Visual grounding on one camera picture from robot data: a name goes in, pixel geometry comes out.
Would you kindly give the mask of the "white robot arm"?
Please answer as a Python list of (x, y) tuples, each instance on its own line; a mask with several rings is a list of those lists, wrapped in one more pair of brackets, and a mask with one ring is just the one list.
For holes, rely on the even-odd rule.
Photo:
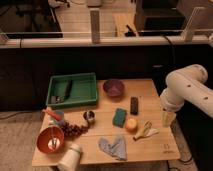
[(160, 95), (164, 127), (172, 124), (186, 101), (213, 118), (213, 90), (204, 85), (207, 79), (207, 70), (199, 64), (176, 69), (166, 76), (166, 88)]

